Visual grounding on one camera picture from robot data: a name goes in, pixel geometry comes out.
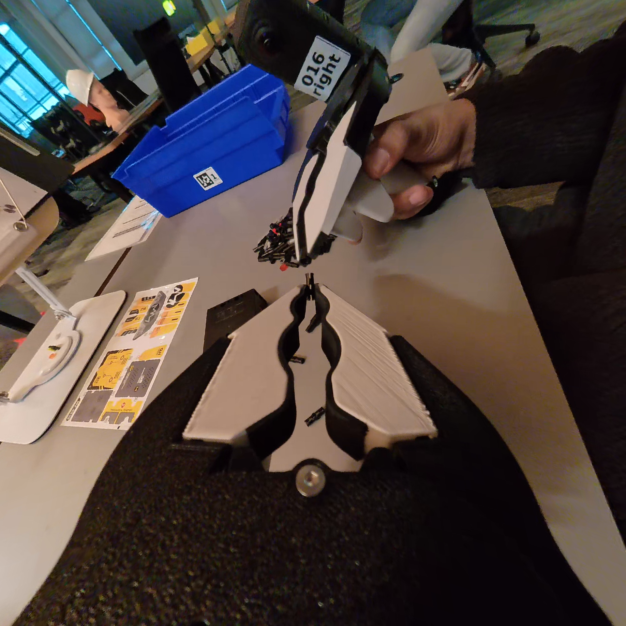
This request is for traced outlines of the pile of small plastic pins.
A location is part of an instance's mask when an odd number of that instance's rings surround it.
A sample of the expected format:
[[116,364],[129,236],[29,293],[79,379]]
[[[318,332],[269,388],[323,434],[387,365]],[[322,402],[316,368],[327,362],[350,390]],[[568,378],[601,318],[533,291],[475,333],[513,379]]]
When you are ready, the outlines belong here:
[[309,266],[319,256],[328,254],[337,235],[321,232],[312,252],[306,248],[307,239],[304,229],[305,209],[300,209],[294,217],[293,207],[287,214],[270,224],[268,234],[254,247],[260,263],[278,263],[282,268],[300,268]]

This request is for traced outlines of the person's right forearm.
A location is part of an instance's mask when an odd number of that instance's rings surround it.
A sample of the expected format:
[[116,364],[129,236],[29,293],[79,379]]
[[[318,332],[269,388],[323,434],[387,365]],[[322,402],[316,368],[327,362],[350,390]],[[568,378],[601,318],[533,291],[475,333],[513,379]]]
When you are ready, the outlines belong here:
[[583,51],[552,46],[473,88],[477,188],[625,179],[625,23]]

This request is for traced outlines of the black office chair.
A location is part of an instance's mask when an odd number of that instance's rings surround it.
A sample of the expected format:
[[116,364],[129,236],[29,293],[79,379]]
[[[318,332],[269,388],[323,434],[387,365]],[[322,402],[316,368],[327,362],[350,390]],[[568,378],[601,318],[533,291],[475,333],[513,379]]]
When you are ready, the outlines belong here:
[[474,1],[462,1],[441,29],[443,44],[467,48],[489,71],[490,78],[500,78],[501,71],[486,51],[484,44],[489,38],[526,32],[526,49],[536,45],[541,35],[533,23],[481,24],[474,22]]

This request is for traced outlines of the black tower case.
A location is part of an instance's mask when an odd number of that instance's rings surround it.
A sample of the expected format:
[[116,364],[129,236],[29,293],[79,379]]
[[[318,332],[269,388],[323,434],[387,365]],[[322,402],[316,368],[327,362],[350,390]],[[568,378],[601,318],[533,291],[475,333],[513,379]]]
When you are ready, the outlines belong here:
[[201,95],[182,52],[181,42],[163,17],[133,36],[152,72],[169,113],[175,113]]

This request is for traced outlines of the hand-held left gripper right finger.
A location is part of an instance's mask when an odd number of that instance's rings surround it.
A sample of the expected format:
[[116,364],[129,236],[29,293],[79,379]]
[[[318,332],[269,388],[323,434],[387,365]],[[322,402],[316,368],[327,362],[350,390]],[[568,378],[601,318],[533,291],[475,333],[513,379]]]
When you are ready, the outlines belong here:
[[356,461],[376,448],[438,436],[385,328],[322,284],[315,287],[325,381],[325,426]]

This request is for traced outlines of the yellow plastic bin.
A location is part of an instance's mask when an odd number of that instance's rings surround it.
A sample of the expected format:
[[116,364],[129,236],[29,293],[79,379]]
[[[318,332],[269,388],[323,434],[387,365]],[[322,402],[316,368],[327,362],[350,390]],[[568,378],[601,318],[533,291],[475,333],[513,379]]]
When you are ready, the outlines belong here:
[[189,56],[199,54],[208,48],[215,48],[226,43],[226,37],[230,32],[230,25],[213,20],[204,26],[200,33],[187,39],[185,51]]

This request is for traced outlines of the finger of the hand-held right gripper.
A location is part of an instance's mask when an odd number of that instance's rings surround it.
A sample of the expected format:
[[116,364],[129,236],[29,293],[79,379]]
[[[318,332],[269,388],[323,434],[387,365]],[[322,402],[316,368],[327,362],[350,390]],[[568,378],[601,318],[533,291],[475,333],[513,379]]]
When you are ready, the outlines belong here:
[[340,238],[358,243],[363,237],[360,219],[352,210],[343,211],[363,160],[346,143],[356,109],[357,104],[354,102],[331,134],[324,163],[317,174],[314,189],[304,209],[305,248],[307,256],[311,259],[320,255],[318,241],[321,235],[332,235],[337,222],[340,222]]
[[293,192],[292,224],[295,260],[312,262],[319,255],[323,218],[320,217],[320,195],[316,192],[322,171],[323,156],[308,149]]

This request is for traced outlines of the paper in clear sleeve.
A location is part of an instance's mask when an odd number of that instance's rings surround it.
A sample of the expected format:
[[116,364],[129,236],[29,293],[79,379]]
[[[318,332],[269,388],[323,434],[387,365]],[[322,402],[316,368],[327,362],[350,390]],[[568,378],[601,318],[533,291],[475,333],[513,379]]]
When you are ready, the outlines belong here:
[[144,242],[161,219],[161,213],[146,200],[133,197],[113,225],[90,251],[85,261],[92,261]]

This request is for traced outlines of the blue plastic bin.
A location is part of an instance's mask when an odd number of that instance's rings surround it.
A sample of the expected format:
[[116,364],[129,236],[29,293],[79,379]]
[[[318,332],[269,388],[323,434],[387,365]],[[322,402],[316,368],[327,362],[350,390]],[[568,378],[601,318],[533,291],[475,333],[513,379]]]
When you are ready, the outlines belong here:
[[283,164],[290,97],[246,65],[151,128],[112,178],[172,217]]

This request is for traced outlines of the open instruction manual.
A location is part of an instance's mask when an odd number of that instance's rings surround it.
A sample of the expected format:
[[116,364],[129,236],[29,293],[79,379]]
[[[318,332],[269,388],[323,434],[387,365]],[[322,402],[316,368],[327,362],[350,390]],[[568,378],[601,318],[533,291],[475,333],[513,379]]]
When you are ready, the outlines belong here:
[[1,264],[36,240],[39,232],[26,215],[45,197],[36,185],[1,168]]

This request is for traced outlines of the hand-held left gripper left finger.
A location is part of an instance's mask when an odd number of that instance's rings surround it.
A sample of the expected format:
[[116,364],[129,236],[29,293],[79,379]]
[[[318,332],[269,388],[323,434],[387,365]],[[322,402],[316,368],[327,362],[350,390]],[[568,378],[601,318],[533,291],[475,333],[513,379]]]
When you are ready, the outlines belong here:
[[307,286],[297,286],[228,335],[183,441],[249,448],[265,459],[289,440],[297,412],[290,360],[306,307]]

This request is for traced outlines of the person's right hand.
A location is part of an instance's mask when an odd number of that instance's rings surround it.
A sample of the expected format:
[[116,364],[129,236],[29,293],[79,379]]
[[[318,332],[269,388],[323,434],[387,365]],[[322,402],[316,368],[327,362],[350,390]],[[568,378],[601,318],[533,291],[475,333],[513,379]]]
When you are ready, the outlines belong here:
[[379,124],[373,137],[363,160],[371,179],[407,161],[430,181],[474,167],[476,109],[466,98],[439,103]]

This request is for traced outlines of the black perforated plastic block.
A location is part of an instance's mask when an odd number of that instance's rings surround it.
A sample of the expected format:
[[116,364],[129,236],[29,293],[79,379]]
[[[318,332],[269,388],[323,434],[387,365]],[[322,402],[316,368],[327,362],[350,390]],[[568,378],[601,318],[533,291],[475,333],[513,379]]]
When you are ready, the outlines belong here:
[[255,289],[236,295],[207,310],[203,351],[227,337],[268,306]]

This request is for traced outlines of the yellow grey sticker sheet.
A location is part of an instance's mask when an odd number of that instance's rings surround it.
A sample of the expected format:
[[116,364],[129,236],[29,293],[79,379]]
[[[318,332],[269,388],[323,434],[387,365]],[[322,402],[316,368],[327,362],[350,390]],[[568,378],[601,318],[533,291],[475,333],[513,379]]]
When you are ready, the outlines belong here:
[[135,294],[63,426],[129,430],[147,405],[198,280],[189,278]]

